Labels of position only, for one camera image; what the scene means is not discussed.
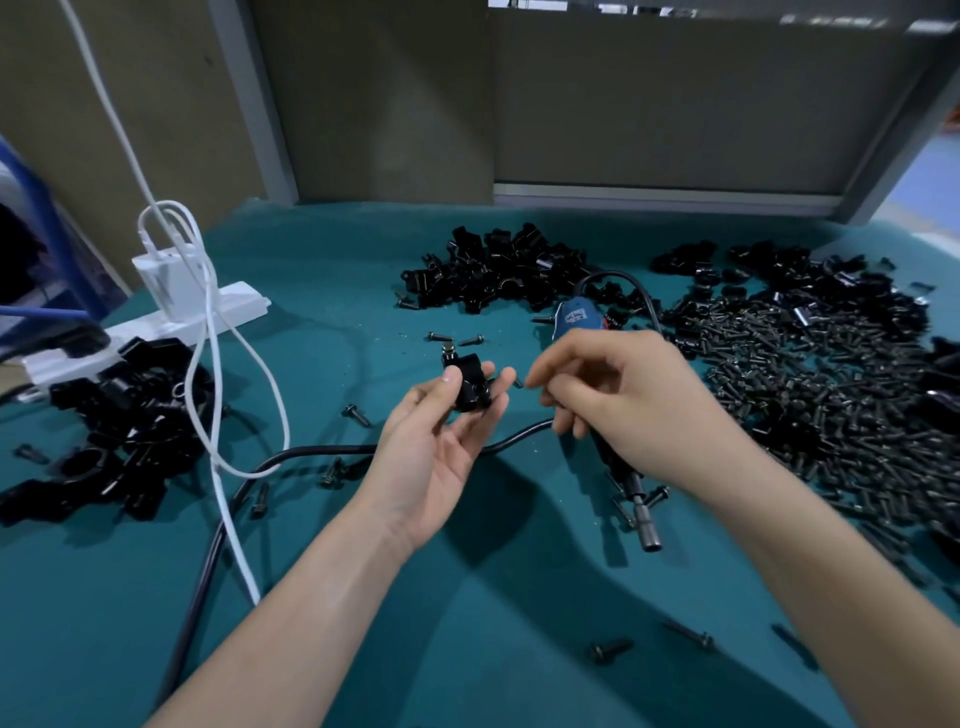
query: blue floor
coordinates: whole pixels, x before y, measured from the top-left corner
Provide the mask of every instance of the blue floor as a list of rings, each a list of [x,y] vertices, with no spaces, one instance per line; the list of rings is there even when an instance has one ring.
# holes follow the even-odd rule
[[[960,235],[960,134],[938,134],[887,198]]]

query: white power strip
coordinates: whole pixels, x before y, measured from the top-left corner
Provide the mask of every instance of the white power strip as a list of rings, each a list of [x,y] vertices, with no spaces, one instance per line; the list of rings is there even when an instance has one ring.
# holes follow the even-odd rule
[[[265,316],[269,305],[270,299],[261,296],[256,289],[242,280],[224,286],[220,289],[220,315],[216,318],[217,333],[227,330],[224,319],[238,327]],[[204,315],[201,310],[185,321],[171,321],[162,310],[158,310],[108,328],[109,346],[91,356],[71,359],[63,353],[62,349],[54,349],[24,356],[23,366],[27,369],[30,381],[37,387],[45,389],[60,381],[81,377],[90,378],[102,372],[111,364],[120,361],[117,350],[134,336],[139,336],[146,341],[176,336],[188,347],[196,346],[200,340],[203,322]]]

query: teal work mat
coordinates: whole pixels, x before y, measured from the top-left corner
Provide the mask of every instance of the teal work mat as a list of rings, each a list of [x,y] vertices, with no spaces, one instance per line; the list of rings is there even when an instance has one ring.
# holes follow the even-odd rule
[[[845,255],[889,256],[903,285],[937,285],[937,332],[960,337],[949,290],[957,261],[894,228],[848,230],[796,220],[493,207],[349,204],[276,209],[247,205],[211,231],[208,247],[226,284],[243,279],[273,302],[243,328],[273,369],[294,445],[371,443],[411,384],[440,371],[428,330],[525,375],[547,327],[518,303],[479,316],[459,305],[394,307],[400,272],[442,254],[460,225],[483,233],[536,223],[552,242],[584,248],[591,262],[624,268],[671,305],[688,279],[651,274],[653,255],[684,242],[721,248],[772,238]],[[138,294],[113,323],[151,310]],[[222,337],[226,458],[252,469],[280,446],[269,387],[229,336]],[[537,395],[511,390],[494,439],[542,419]],[[340,416],[356,402],[365,430]],[[57,455],[84,429],[41,404],[0,410],[4,487],[40,476],[9,453],[21,442]],[[271,479],[270,512],[238,526],[259,583],[269,589],[355,490],[317,487],[328,461],[288,463]],[[88,506],[63,524],[0,530],[0,724],[134,726],[152,709],[210,534],[217,521],[205,461],[170,489],[154,522]],[[232,491],[237,481],[225,478]],[[644,554],[624,533],[590,442],[535,435],[481,461],[444,530],[404,568],[364,641],[326,726],[850,726],[822,673],[770,629],[786,622],[753,568],[713,518],[676,493],[657,507],[664,541]],[[936,555],[923,568],[955,578]],[[957,619],[939,591],[931,599]],[[248,612],[236,574],[218,569],[191,657],[193,669]],[[670,616],[714,636],[707,654],[667,632]],[[630,637],[636,647],[596,667],[587,645]]]

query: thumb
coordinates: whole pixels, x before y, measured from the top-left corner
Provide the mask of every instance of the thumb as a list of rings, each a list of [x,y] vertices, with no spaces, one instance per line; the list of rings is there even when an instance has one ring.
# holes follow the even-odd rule
[[[573,375],[558,374],[546,383],[546,390],[566,409],[596,426],[600,408],[610,396],[597,392]]]
[[[419,425],[433,428],[445,420],[460,394],[464,375],[458,367],[447,367],[426,397],[414,409],[410,419]]]

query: right hand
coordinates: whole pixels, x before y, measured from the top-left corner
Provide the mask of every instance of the right hand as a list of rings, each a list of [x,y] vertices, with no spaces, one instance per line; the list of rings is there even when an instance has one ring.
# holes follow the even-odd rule
[[[526,378],[555,406],[553,428],[593,427],[638,472],[693,491],[758,447],[713,398],[675,346],[654,331],[574,329]]]

